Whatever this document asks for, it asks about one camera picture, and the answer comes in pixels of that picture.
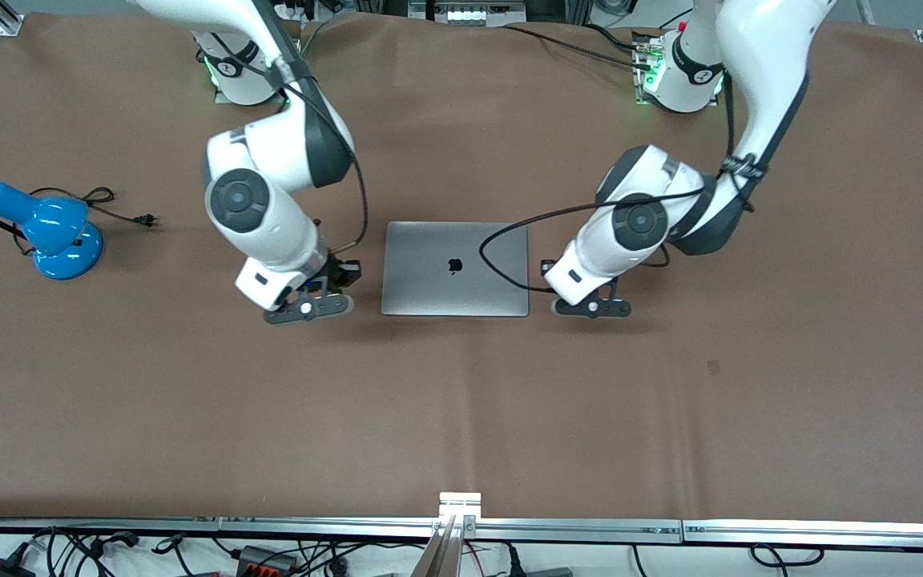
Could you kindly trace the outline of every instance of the laptop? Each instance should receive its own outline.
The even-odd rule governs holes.
[[[501,278],[479,256],[479,245],[508,223],[387,225],[384,314],[414,317],[527,317],[529,293]],[[528,284],[525,228],[486,248],[494,266]]]

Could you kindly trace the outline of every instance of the table surface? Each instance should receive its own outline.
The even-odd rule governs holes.
[[[479,490],[499,518],[923,522],[923,45],[824,25],[757,212],[715,255],[625,275],[633,317],[532,295],[524,319],[402,318],[380,314],[390,220],[581,204],[641,143],[714,169],[724,112],[636,105],[627,70],[512,30],[319,34],[373,225],[355,311],[283,328],[234,288],[200,175],[210,135],[274,108],[213,105],[190,35],[144,16],[0,39],[0,180],[113,187],[165,222],[92,215],[106,251],[68,282],[0,233],[0,515],[429,515]],[[354,180],[298,200],[330,244],[356,233]],[[585,218],[531,228],[531,278]]]

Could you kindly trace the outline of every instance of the red wire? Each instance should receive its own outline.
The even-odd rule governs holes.
[[[465,541],[466,547],[469,548],[469,551],[472,551],[472,559],[476,562],[476,568],[479,569],[479,577],[486,577],[486,573],[483,571],[483,563],[479,562],[479,555],[476,555],[476,549],[473,549],[472,543]]]

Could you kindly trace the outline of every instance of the white robotic arm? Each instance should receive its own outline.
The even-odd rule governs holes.
[[[268,0],[129,0],[149,14],[195,31],[206,54],[232,59],[287,92],[281,113],[209,139],[205,208],[209,219],[247,256],[235,285],[267,310],[271,324],[333,317],[351,310],[340,289],[360,275],[341,262],[294,193],[340,182],[356,162],[347,125],[322,94]],[[224,40],[250,39],[261,70]],[[293,302],[287,298],[296,293]]]
[[[746,96],[746,131],[723,162],[717,180],[701,176],[658,147],[637,147],[623,154],[601,183],[597,201],[625,200],[629,205],[598,208],[546,271],[546,281],[568,305],[561,304],[562,309],[570,314],[596,313],[600,306],[597,289],[642,263],[664,241],[688,255],[704,255],[725,245],[802,102],[810,41],[834,3],[717,3],[715,46]],[[707,7],[704,19],[714,18],[714,12],[707,11],[714,5],[711,0],[696,3]],[[690,18],[686,33],[694,25]],[[697,50],[706,52],[702,47]],[[689,76],[678,67],[669,73],[673,70],[682,76],[671,74],[671,79],[682,78],[688,94],[700,94],[699,87],[688,82]],[[674,94],[674,81],[667,86]],[[687,190],[696,190],[696,194],[666,200]],[[651,201],[651,197],[660,200]]]

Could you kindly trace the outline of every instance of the blue desk lamp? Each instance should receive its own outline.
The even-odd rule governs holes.
[[[87,222],[87,204],[76,198],[36,198],[0,183],[0,228],[34,246],[34,268],[55,280],[76,278],[102,255],[102,233]]]

